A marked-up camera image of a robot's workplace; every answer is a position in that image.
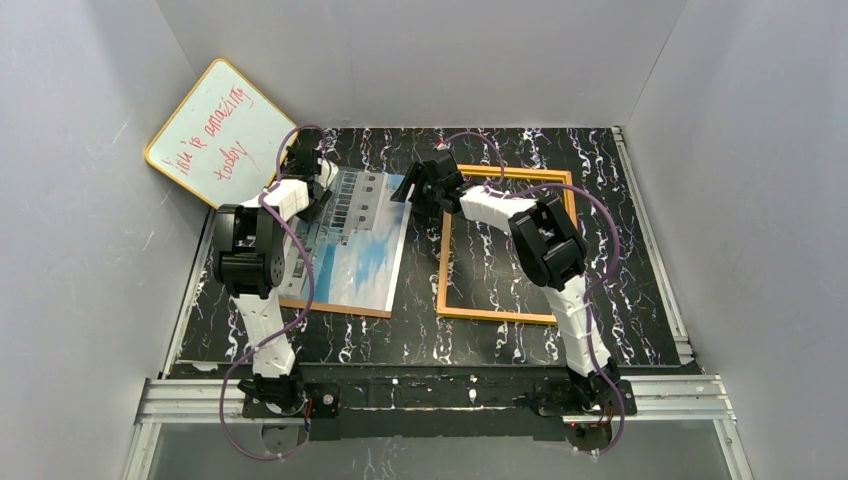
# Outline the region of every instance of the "orange picture frame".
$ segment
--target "orange picture frame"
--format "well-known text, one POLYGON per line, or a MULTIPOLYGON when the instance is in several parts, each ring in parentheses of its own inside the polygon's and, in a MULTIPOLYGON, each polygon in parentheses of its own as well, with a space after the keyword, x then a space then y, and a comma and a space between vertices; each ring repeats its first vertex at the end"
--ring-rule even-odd
MULTIPOLYGON (((472 177, 498 177, 501 173, 500 167, 479 165, 458 165, 458 167, 459 171, 463 175, 472 177)), ((572 185, 571 172, 566 170, 538 170, 533 168, 507 167, 505 177, 520 178, 524 180, 541 180, 546 183, 565 183, 567 185, 572 185)), ((571 218, 571 221, 577 225, 577 204, 574 201, 574 193, 571 191, 565 192, 565 210, 569 218, 571 218)), ((436 293, 436 315, 472 320, 556 325, 556 319, 552 314, 496 312, 493 310, 449 307, 447 305, 447 287, 448 264, 450 263, 451 222, 451 215, 449 213, 445 213, 442 219, 442 244, 441 254, 439 255, 439 285, 436 293)))

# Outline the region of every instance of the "wire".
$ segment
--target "wire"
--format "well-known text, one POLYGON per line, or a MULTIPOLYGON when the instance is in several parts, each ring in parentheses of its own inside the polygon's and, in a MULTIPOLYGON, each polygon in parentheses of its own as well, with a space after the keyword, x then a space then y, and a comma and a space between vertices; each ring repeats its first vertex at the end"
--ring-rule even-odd
MULTIPOLYGON (((601 278, 599 278, 595 283, 590 285, 589 288, 586 289, 586 293, 583 294, 583 303, 588 304, 589 300, 592 298, 592 292, 596 288, 598 288, 598 286, 602 285, 610 277, 612 277, 613 273, 615 273, 616 269, 618 268, 618 262, 621 258, 621 239, 619 238, 619 235, 618 235, 618 227, 615 225, 615 220, 613 220, 612 215, 609 213, 609 210, 607 210, 607 208, 604 206, 603 202, 601 202, 600 200, 595 198, 591 193, 587 192, 586 190, 583 190, 582 188, 577 188, 577 187, 572 186, 572 185, 567 185, 565 183, 543 183, 541 185, 536 185, 534 187, 528 188, 527 190, 524 190, 524 191, 521 191, 521 192, 506 195, 503 198, 524 197, 524 196, 536 193, 539 190, 543 190, 543 189, 546 189, 546 188, 561 188, 561 189, 564 189, 564 190, 572 191, 572 192, 586 198, 587 200, 589 200, 592 203, 592 205, 594 205, 594 207, 599 212, 601 212, 601 215, 604 217, 604 220, 606 220, 607 224, 609 225, 610 232, 611 232, 611 235, 612 235, 612 243, 613 243, 612 259, 610 260, 609 265, 607 265, 606 271, 601 275, 601 278)), ((599 454, 604 454, 604 453, 610 451, 610 449, 612 449, 618 443, 618 441, 621 439, 621 435, 624 433, 624 418, 625 418, 624 398, 621 396, 621 391, 618 389, 618 386, 615 384, 615 382, 613 382, 609 378, 609 376, 607 376, 607 374, 604 372, 603 368, 601 368, 601 365, 598 362, 598 358, 595 355, 595 345, 594 345, 594 343, 592 343, 592 309, 591 308, 586 309, 586 341, 589 344, 589 358, 591 358, 591 360, 592 360, 592 366, 595 367, 595 370, 598 371, 598 374, 601 376, 601 378, 603 378, 604 381, 607 383, 607 385, 609 385, 610 388, 612 389, 613 393, 615 394, 615 399, 618 402, 618 406, 619 406, 619 409, 620 409, 619 415, 620 415, 620 418, 621 418, 621 422, 618 426, 618 431, 615 433, 615 437, 612 439, 612 441, 610 442, 609 445, 607 445, 606 447, 604 447, 603 449, 601 449, 598 452, 599 454)))
POLYGON ((463 136, 477 137, 477 138, 483 140, 483 142, 485 142, 489 147, 492 148, 492 150, 494 150, 495 154, 498 156, 498 163, 500 163, 500 165, 501 165, 501 176, 500 176, 500 178, 498 178, 498 181, 496 181, 496 182, 493 182, 491 178, 486 179, 486 181, 483 183, 483 185, 484 186, 490 186, 490 185, 500 186, 503 183, 504 178, 506 177, 506 162, 504 162, 503 156, 501 155, 500 150, 498 150, 498 147, 495 146, 494 142, 492 142, 491 140, 486 138, 486 136, 484 136, 480 133, 471 132, 471 131, 454 133, 453 135, 448 137, 447 140, 445 140, 445 143, 449 144, 451 140, 453 140, 455 138, 463 137, 463 136))
MULTIPOLYGON (((295 129, 290 131, 285 136, 285 138, 283 138, 283 141, 280 143, 280 149, 278 150, 278 155, 277 155, 278 159, 280 158, 280 155, 282 155, 283 148, 285 148, 286 142, 288 142, 289 138, 291 138, 291 136, 295 132, 303 130, 304 128, 320 128, 320 127, 316 127, 314 125, 303 125, 303 126, 300 126, 300 127, 296 127, 295 129)), ((278 177, 279 177, 279 171, 280 171, 280 169, 277 168, 277 176, 278 177)), ((312 262, 309 261, 309 255, 306 253, 306 249, 303 247, 303 244, 300 243, 300 239, 297 238, 297 235, 295 235, 294 231, 289 226, 289 224, 286 223, 286 221, 280 216, 280 214, 276 210, 274 210, 273 207, 271 207, 270 205, 268 205, 268 203, 265 202, 265 198, 268 196, 268 194, 273 192, 274 190, 276 190, 278 187, 279 187, 279 184, 276 184, 276 185, 273 185, 270 189, 262 192, 259 195, 259 204, 262 205, 262 207, 265 208, 265 210, 267 210, 268 213, 271 214, 272 217, 274 217, 274 220, 276 220, 280 224, 281 227, 283 227, 283 230, 285 230, 286 235, 291 237, 292 244, 294 244, 295 248, 297 248, 297 251, 300 254, 300 257, 303 259, 303 264, 306 267, 306 275, 307 275, 308 280, 309 280, 309 296, 306 299, 306 305, 304 305, 303 309, 300 311, 300 313, 297 315, 297 317, 291 323, 284 326, 279 331, 272 333, 271 335, 267 336, 264 340, 257 343, 253 348, 251 348, 250 351, 245 353, 241 358, 239 358, 238 360, 233 362, 233 364, 230 366, 230 368, 227 369, 227 373, 224 374, 224 381, 221 385, 221 396, 218 399, 218 420, 221 423, 221 429, 224 430, 224 436, 227 437, 227 440, 230 442, 230 445, 232 445, 233 448, 238 450, 238 452, 241 453, 242 455, 249 457, 249 458, 252 458, 254 460, 262 460, 262 461, 275 461, 275 460, 282 460, 284 458, 288 458, 291 455, 294 455, 295 453, 300 451, 300 449, 303 448, 304 445, 306 445, 306 442, 301 443, 300 445, 296 446, 295 448, 293 448, 292 450, 289 450, 286 453, 279 453, 277 455, 257 455, 253 452, 250 452, 246 448, 242 447, 238 443, 238 441, 236 441, 235 437, 233 437, 233 434, 232 434, 232 432, 230 432, 230 429, 229 429, 229 427, 227 427, 227 423, 224 419, 224 395, 227 392, 227 382, 230 380, 230 377, 232 377, 233 373, 236 371, 236 368, 238 368, 239 365, 242 365, 243 363, 245 363, 248 360, 250 360, 251 358, 253 358, 253 356, 256 354, 256 352, 259 351, 262 347, 264 347, 265 345, 268 345, 269 343, 271 343, 275 339, 285 335, 286 333, 288 333, 289 331, 293 330, 298 325, 303 323, 303 320, 306 319, 306 315, 312 309, 312 301, 315 297, 315 274, 312 271, 312 262)))

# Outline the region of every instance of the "table surface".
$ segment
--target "table surface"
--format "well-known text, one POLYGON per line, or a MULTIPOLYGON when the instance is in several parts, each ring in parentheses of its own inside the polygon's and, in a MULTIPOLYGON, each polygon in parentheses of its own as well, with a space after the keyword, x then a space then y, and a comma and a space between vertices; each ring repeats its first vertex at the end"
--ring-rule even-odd
MULTIPOLYGON (((331 130, 327 157, 338 165, 405 173, 433 146, 461 129, 372 128, 331 130)), ((622 241, 621 270, 593 299, 601 337, 620 364, 680 365, 648 248, 610 129, 486 129, 509 166, 568 170, 572 182, 603 201, 622 241)), ((317 145, 316 133, 299 142, 317 145)), ((462 137, 452 149, 458 163, 497 165, 479 139, 462 137)), ((587 275, 596 280, 607 261, 609 229, 577 198, 578 228, 588 244, 587 275)), ((500 232, 454 222, 454 261, 448 305, 546 313, 547 304, 515 275, 514 252, 500 232), (471 252, 457 260, 456 252, 471 252)), ((435 313, 441 219, 411 217, 406 232, 391 319, 311 312, 290 334, 300 362, 388 365, 564 365, 555 327, 439 317, 435 313)), ((212 252, 199 272, 178 363, 231 363, 248 347, 235 304, 211 275, 212 252)), ((283 319, 295 311, 282 308, 283 319)))

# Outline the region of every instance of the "whiteboard frame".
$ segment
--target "whiteboard frame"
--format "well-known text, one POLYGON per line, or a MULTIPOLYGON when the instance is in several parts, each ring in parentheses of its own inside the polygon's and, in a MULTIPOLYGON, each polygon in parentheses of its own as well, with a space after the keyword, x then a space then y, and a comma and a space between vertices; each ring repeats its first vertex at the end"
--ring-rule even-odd
MULTIPOLYGON (((162 133, 164 133, 165 130, 168 129, 168 126, 171 124, 171 121, 173 121, 174 118, 177 116, 177 114, 180 113, 180 110, 182 110, 183 105, 185 105, 185 103, 188 101, 188 99, 191 98, 192 95, 194 95, 194 91, 197 90, 197 87, 199 87, 200 84, 203 83, 203 80, 206 78, 206 75, 208 75, 209 72, 212 71, 212 68, 215 67, 215 65, 217 65, 218 63, 223 63, 223 64, 227 65, 228 67, 230 67, 233 70, 233 72, 236 73, 236 75, 241 77, 241 79, 244 80, 248 85, 250 85, 251 88, 256 90, 259 93, 259 95, 262 96, 262 98, 266 102, 268 102, 272 107, 274 107, 275 110, 280 112, 280 115, 285 117, 286 120, 291 122, 292 125, 295 125, 295 127, 297 126, 297 123, 294 120, 289 118, 289 116, 286 115, 285 112, 280 110, 280 108, 274 102, 269 100, 268 97, 266 97, 265 94, 262 93, 261 90, 256 88, 256 85, 252 84, 250 82, 250 80, 245 78, 245 76, 242 75, 241 72, 238 71, 238 69, 233 66, 233 64, 231 64, 230 62, 228 62, 227 60, 225 60, 223 58, 216 58, 209 65, 209 67, 206 68, 206 71, 203 72, 203 75, 200 76, 200 78, 197 80, 197 82, 194 84, 194 86, 191 87, 191 90, 189 90, 188 94, 185 96, 185 98, 183 98, 183 101, 180 102, 180 105, 177 107, 176 110, 174 110, 174 113, 172 113, 171 116, 168 118, 168 121, 165 122, 165 125, 163 125, 162 128, 159 129, 159 132, 156 134, 155 137, 153 137, 153 140, 151 140, 150 143, 147 144, 147 147, 144 148, 144 160, 148 164, 150 164, 150 166, 152 166, 156 170, 159 170, 160 172, 162 172, 166 177, 170 178, 171 180, 177 182, 177 184, 179 184, 181 187, 183 187, 186 190, 188 190, 189 192, 193 193, 197 198, 203 200, 204 202, 206 202, 209 206, 211 206, 214 209, 217 209, 218 207, 220 207, 220 205, 213 203, 211 200, 209 200, 208 198, 201 195, 198 191, 196 191, 195 189, 193 189, 193 188, 189 187, 188 185, 186 185, 185 183, 183 183, 179 178, 177 178, 176 176, 174 176, 173 174, 171 174, 170 172, 165 170, 163 167, 161 167, 158 164, 156 164, 155 162, 151 161, 150 160, 150 150, 153 148, 154 145, 156 145, 156 141, 159 140, 159 137, 162 136, 162 133)), ((297 137, 298 137, 299 133, 300 132, 295 132, 294 135, 292 135, 292 139, 290 140, 292 142, 292 144, 297 141, 297 137)), ((278 159, 278 161, 281 162, 281 163, 285 163, 285 159, 286 159, 287 154, 288 154, 288 150, 284 149, 282 159, 278 159)), ((276 178, 276 176, 277 176, 277 172, 276 172, 276 169, 275 169, 275 171, 271 175, 271 178, 268 179, 267 184, 270 185, 270 183, 274 180, 274 178, 276 178)))

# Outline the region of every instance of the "gray wall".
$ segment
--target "gray wall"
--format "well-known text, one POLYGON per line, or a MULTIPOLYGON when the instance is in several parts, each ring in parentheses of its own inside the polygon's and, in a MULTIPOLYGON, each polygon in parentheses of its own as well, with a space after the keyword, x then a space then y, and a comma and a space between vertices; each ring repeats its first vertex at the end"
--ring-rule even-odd
POLYGON ((848 4, 691 0, 625 129, 758 478, 846 478, 848 4))
POLYGON ((0 65, 0 478, 118 478, 205 212, 142 148, 197 77, 152 1, 6 0, 0 65))
POLYGON ((296 122, 627 121, 685 0, 160 1, 198 74, 231 60, 296 122))

